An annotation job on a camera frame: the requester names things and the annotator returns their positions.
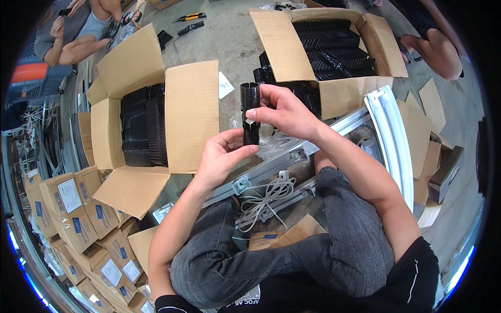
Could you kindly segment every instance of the person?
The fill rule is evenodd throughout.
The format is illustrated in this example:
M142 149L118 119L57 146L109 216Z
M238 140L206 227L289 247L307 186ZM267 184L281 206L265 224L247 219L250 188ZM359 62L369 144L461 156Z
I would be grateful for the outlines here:
M409 22L416 28L421 38L403 34L397 38L402 57L407 66L421 58L430 68L444 79L455 81L463 77L460 57L469 60L459 36L437 8L433 0L392 0L403 9ZM375 6L383 5L376 0ZM412 52L421 55L415 59Z
M243 129L224 131L207 139L193 180L151 241L148 277L157 312L431 311L438 259L387 170L288 88L260 85L260 92L262 107L247 118L320 148L316 197L329 233L235 252L235 199L195 221L211 190L259 150L242 146Z
M60 10L71 9L67 17ZM35 55L50 66L76 64L106 47L101 38L113 17L122 25L139 21L139 11L122 13L120 0L56 0L45 14L35 38Z

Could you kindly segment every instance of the gray t-shirt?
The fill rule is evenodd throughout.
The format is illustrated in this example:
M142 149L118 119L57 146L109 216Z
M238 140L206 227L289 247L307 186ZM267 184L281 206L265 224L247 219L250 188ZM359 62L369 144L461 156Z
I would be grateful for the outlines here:
M53 4L54 14L52 14L51 18L45 24L38 27L37 37L35 38L35 54L42 60L56 40L51 36L52 23L59 17L59 11L66 9L70 3L71 0L56 0ZM89 1L85 1L84 5L75 12L75 15L70 18L64 17L63 46L75 39L90 13L90 3Z

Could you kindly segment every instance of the left hand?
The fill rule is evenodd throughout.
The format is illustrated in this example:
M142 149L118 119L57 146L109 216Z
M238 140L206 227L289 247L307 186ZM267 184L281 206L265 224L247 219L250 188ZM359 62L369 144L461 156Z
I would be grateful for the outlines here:
M72 8L71 12L68 14L68 17L72 17L73 14L85 3L85 0L73 0L71 1L70 5L67 7L67 9Z
M243 128L229 129L205 142L193 180L212 190L222 184L233 168L259 151L259 146L243 145Z

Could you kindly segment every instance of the orange object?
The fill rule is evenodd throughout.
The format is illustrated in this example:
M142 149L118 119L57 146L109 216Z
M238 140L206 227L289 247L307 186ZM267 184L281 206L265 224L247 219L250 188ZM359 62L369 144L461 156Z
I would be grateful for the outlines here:
M44 79L48 67L49 65L47 63L18 65L12 75L11 84Z

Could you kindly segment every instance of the black t-shirt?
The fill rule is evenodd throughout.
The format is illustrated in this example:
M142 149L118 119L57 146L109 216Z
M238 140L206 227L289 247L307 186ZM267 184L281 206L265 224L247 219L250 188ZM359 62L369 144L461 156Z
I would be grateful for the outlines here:
M435 303L438 259L419 237L388 274L386 285L371 296L353 298L342 291L317 286L306 273L266 278L218 313L247 312L428 312ZM158 313L200 310L178 295L157 299Z

